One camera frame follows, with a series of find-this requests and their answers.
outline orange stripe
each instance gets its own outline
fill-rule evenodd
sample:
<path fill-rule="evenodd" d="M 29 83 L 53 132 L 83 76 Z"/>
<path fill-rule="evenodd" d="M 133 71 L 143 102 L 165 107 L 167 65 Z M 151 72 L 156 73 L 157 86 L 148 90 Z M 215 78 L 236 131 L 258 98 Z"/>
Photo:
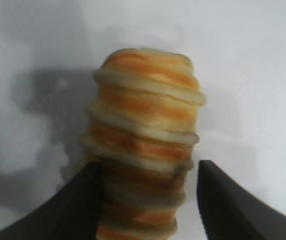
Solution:
<path fill-rule="evenodd" d="M 176 209 L 151 210 L 123 206 L 111 201 L 103 205 L 103 214 L 117 218 L 134 221 L 141 224 L 163 225 L 171 223 L 175 218 Z"/>
<path fill-rule="evenodd" d="M 118 61 L 106 63 L 104 68 L 135 73 L 189 90 L 199 91 L 200 89 L 199 83 L 194 76 L 187 76 L 173 69 L 153 65 L 149 62 L 135 59 L 119 59 Z"/>
<path fill-rule="evenodd" d="M 192 147 L 165 146 L 143 141 L 99 122 L 92 123 L 90 134 L 110 149 L 154 158 L 157 162 L 186 162 L 190 160 L 192 154 Z"/>
<path fill-rule="evenodd" d="M 179 132 L 190 132 L 195 127 L 197 106 L 173 98 L 102 85 L 99 99 L 108 112 L 151 126 L 168 127 Z"/>
<path fill-rule="evenodd" d="M 119 164 L 113 161 L 101 162 L 103 175 L 120 184 L 136 186 L 148 193 L 180 193 L 184 188 L 186 172 L 159 173 Z"/>
<path fill-rule="evenodd" d="M 102 225 L 98 227 L 96 238 L 98 240 L 147 240 Z M 166 238 L 149 238 L 148 240 L 166 240 Z"/>

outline white background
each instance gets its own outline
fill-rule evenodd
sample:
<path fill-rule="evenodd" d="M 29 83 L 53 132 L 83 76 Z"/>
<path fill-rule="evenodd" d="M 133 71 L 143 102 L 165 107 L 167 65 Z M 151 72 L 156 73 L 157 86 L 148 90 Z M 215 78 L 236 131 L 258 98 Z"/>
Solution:
<path fill-rule="evenodd" d="M 62 186 L 92 70 L 124 47 L 192 59 L 208 98 L 195 162 L 286 214 L 286 0 L 0 0 L 0 229 Z M 186 189 L 172 239 L 204 240 L 196 169 Z"/>

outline white surface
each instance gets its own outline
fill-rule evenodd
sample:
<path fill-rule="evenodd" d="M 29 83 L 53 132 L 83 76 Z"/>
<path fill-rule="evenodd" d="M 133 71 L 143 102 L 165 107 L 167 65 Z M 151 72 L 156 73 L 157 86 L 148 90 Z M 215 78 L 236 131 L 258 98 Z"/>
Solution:
<path fill-rule="evenodd" d="M 214 160 L 286 214 L 286 1 L 0 0 L 0 228 L 63 183 L 90 73 L 124 47 L 192 59 L 208 97 L 195 161 Z M 172 239 L 205 239 L 195 180 L 196 169 Z"/>

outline puff pastry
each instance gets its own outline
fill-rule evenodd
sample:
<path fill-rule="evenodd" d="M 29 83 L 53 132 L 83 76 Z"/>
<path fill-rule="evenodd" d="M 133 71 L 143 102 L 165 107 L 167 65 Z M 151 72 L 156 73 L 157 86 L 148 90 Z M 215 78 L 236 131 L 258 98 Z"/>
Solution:
<path fill-rule="evenodd" d="M 105 188 L 98 240 L 166 240 L 177 229 L 198 110 L 206 98 L 186 56 L 122 49 L 95 71 L 85 160 L 101 161 Z"/>

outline layered pastry roll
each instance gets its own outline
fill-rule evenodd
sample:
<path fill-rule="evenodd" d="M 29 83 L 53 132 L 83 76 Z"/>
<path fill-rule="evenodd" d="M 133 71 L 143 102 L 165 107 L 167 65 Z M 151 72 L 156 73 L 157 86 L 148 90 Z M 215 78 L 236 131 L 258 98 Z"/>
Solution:
<path fill-rule="evenodd" d="M 80 137 L 99 160 L 105 202 L 98 240 L 166 240 L 185 200 L 198 110 L 206 98 L 186 56 L 122 49 L 95 71 L 98 97 Z"/>

